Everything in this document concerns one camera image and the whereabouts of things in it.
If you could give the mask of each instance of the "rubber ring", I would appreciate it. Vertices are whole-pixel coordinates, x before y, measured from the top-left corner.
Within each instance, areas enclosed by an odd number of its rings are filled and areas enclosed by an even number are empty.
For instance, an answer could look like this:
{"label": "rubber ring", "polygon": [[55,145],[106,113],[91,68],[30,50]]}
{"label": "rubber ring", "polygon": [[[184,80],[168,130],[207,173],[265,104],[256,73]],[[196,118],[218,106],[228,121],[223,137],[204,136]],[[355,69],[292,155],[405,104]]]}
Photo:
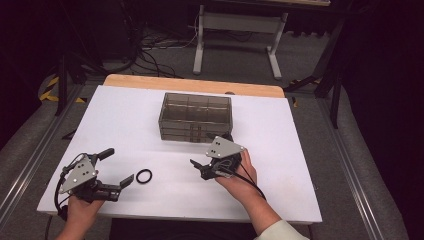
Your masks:
{"label": "rubber ring", "polygon": [[[144,172],[150,173],[150,177],[149,177],[149,179],[147,179],[146,181],[143,182],[143,181],[140,181],[138,179],[138,177],[140,176],[140,174],[142,174]],[[140,183],[140,184],[146,184],[146,183],[150,182],[150,180],[152,180],[152,177],[153,177],[152,171],[150,171],[149,169],[143,169],[143,170],[141,170],[140,172],[137,173],[135,180],[137,180],[137,182]]]}

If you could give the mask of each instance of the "clear plastic box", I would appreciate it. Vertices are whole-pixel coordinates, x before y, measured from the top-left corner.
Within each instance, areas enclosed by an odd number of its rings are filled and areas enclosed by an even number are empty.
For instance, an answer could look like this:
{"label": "clear plastic box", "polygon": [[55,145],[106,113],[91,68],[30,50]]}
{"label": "clear plastic box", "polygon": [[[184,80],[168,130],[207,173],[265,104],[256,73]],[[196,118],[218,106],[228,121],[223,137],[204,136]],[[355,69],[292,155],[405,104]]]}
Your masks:
{"label": "clear plastic box", "polygon": [[231,133],[231,98],[165,93],[159,128],[162,140],[211,143],[207,133]]}

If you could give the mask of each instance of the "white stand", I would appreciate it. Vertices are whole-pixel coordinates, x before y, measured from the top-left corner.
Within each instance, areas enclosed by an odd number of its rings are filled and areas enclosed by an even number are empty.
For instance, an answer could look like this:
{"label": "white stand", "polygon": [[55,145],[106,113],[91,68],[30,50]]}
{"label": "white stand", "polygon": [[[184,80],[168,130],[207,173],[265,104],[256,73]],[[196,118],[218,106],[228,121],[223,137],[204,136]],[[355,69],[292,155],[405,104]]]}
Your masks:
{"label": "white stand", "polygon": [[235,14],[221,14],[205,12],[205,6],[201,5],[199,10],[199,26],[197,36],[196,57],[194,59],[193,73],[199,75],[202,69],[203,58],[203,30],[218,29],[232,31],[249,31],[260,33],[274,33],[274,43],[267,47],[269,61],[271,63],[274,78],[281,79],[280,67],[278,66],[275,52],[280,43],[284,26],[287,22],[287,13],[283,13],[281,18],[278,17],[257,17]]}

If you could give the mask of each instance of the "sleeve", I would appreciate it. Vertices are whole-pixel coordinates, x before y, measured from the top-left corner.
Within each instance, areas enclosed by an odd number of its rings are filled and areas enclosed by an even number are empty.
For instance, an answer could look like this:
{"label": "sleeve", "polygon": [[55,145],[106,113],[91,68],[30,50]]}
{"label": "sleeve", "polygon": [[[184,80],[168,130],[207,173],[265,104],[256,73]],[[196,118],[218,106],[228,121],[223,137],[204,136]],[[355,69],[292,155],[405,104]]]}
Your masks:
{"label": "sleeve", "polygon": [[296,231],[290,224],[284,220],[280,220],[269,226],[262,234],[255,238],[255,240],[307,240],[300,233]]}

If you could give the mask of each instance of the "wooden table edge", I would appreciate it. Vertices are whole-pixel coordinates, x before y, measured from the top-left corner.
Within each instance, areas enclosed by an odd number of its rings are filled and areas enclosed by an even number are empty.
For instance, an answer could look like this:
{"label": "wooden table edge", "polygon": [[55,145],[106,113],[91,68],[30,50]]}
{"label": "wooden table edge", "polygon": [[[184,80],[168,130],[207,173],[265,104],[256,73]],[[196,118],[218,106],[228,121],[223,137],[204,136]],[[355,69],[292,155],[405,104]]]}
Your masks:
{"label": "wooden table edge", "polygon": [[104,86],[284,98],[279,86],[111,74]]}

